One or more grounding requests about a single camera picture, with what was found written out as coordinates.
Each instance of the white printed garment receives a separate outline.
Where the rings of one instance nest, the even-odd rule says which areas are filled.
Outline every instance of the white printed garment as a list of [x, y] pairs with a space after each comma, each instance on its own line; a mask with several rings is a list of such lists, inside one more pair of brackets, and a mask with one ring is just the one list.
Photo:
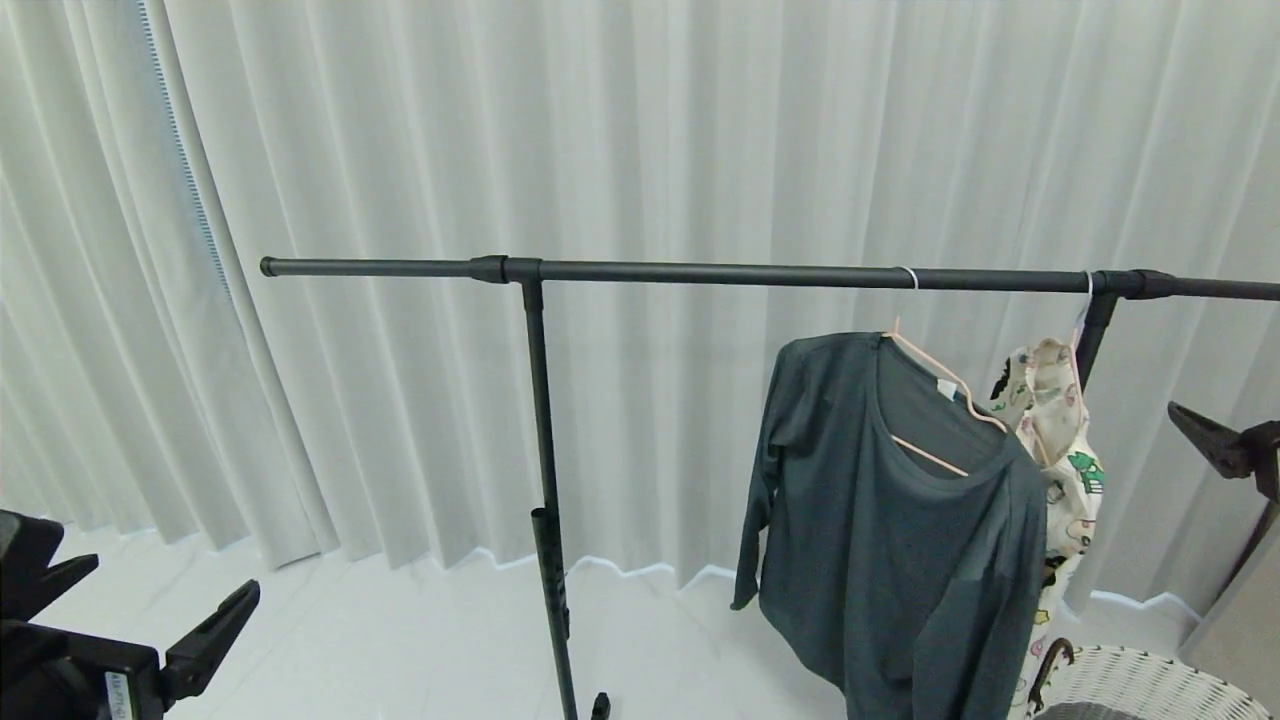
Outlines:
[[1089, 413], [1071, 346], [1050, 338], [1014, 351], [992, 402], [992, 415], [1016, 424], [1018, 439], [1039, 464], [1048, 495], [1044, 588], [1009, 711], [1009, 720], [1023, 720], [1030, 715], [1027, 692], [1041, 666], [1050, 620], [1093, 539], [1105, 474], [1085, 438]]

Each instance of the green cartoon print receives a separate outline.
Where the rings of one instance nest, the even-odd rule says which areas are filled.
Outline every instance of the green cartoon print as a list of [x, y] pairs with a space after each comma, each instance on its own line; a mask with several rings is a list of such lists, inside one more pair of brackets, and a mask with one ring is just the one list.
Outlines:
[[1080, 479], [1084, 480], [1084, 492], [1102, 495], [1102, 482], [1107, 474], [1102, 471], [1102, 465], [1098, 465], [1098, 460], [1084, 452], [1073, 452], [1066, 459], [1080, 473]]

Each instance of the dark gray shirt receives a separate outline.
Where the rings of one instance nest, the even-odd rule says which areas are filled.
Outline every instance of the dark gray shirt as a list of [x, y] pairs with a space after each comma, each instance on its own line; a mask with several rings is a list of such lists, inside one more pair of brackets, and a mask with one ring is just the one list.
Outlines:
[[778, 352], [732, 607], [759, 592], [800, 662], [844, 689], [850, 719], [1005, 717], [1043, 556], [1034, 461], [892, 340], [844, 333]]

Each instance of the white sticker label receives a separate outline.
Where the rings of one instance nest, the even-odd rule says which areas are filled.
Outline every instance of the white sticker label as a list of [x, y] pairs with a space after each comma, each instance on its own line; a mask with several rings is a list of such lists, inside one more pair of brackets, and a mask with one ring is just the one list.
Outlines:
[[123, 673], [105, 673], [105, 675], [106, 706], [111, 708], [111, 720], [134, 720], [129, 676]]
[[938, 378], [938, 392], [942, 393], [942, 397], [946, 397], [947, 400], [955, 400], [956, 387], [959, 386], [956, 386], [954, 382]]

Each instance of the vertical rack pole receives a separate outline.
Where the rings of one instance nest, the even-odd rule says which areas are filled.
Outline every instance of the vertical rack pole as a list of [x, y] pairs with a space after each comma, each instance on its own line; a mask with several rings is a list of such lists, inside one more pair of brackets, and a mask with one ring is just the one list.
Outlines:
[[1075, 348], [1075, 363], [1080, 370], [1080, 389], [1089, 382], [1089, 373], [1093, 372], [1093, 361], [1098, 357], [1098, 348], [1102, 347], [1102, 336], [1111, 324], [1115, 315], [1116, 302], [1120, 295], [1115, 292], [1102, 292], [1089, 300], [1089, 309], [1084, 313], [1084, 332], [1080, 333], [1080, 342]]
[[[564, 720], [577, 720], [573, 697], [573, 673], [568, 657], [568, 602], [564, 597], [564, 550], [561, 539], [559, 489], [556, 486], [556, 443], [552, 439], [552, 398], [547, 374], [547, 333], [543, 325], [543, 283], [530, 278], [520, 281], [525, 297], [525, 328], [529, 334], [529, 366], [534, 380], [534, 416], [538, 428], [538, 461], [541, 468], [543, 506], [531, 512], [538, 569], [547, 602], [547, 625], [552, 633], [556, 656], [556, 679], [559, 684]], [[593, 720], [609, 716], [608, 696], [600, 693], [591, 708]]]

